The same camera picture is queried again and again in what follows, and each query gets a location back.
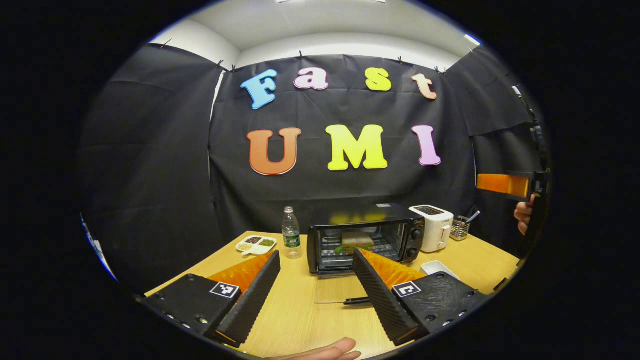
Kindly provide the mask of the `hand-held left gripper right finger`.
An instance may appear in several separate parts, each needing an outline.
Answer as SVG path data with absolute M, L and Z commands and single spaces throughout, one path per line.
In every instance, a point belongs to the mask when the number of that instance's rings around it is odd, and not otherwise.
M 490 299 L 446 272 L 426 275 L 364 249 L 352 270 L 396 346 L 442 332 Z

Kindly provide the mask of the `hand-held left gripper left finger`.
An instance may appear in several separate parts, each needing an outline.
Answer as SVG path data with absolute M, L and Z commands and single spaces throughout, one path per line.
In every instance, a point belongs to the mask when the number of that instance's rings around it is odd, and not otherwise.
M 185 274 L 137 300 L 195 335 L 238 347 L 247 341 L 280 271 L 280 253 L 271 250 L 208 277 Z

